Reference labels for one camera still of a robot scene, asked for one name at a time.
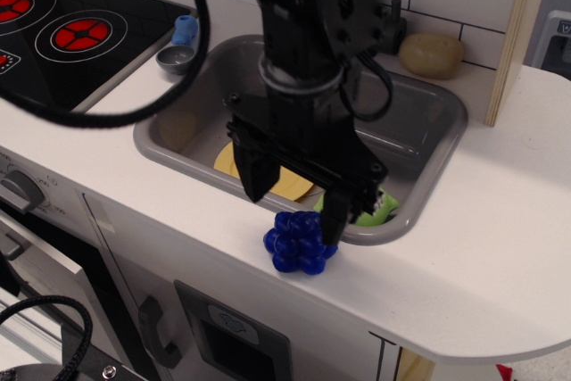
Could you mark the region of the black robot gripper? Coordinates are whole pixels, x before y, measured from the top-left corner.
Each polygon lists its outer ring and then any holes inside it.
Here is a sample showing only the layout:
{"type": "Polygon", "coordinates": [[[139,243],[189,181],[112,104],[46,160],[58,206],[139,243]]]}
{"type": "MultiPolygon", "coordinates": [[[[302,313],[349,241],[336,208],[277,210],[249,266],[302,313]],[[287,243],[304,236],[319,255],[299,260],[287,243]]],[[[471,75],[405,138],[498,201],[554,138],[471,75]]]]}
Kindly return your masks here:
{"type": "Polygon", "coordinates": [[[324,245],[338,245],[348,220],[373,214],[386,166],[358,136],[340,91],[292,95],[267,87],[231,92],[228,134],[248,198],[257,203],[278,182],[280,168],[324,189],[324,245]]]}

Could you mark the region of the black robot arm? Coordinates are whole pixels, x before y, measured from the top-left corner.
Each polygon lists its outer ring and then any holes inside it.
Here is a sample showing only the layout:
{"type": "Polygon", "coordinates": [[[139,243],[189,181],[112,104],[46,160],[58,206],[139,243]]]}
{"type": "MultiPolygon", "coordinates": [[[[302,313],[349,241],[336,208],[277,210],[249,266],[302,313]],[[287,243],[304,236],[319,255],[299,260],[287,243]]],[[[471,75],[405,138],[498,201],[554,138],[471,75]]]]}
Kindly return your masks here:
{"type": "MultiPolygon", "coordinates": [[[[158,99],[160,110],[193,83],[210,39],[206,0],[194,0],[200,45],[185,77],[158,99]]],[[[354,128],[360,70],[379,72],[371,57],[383,33],[377,0],[257,0],[264,51],[258,68],[262,95],[232,93],[224,103],[228,133],[247,196],[259,201],[281,167],[324,189],[320,218],[326,244],[340,241],[346,226],[372,212],[385,178],[384,164],[354,128]]]]}

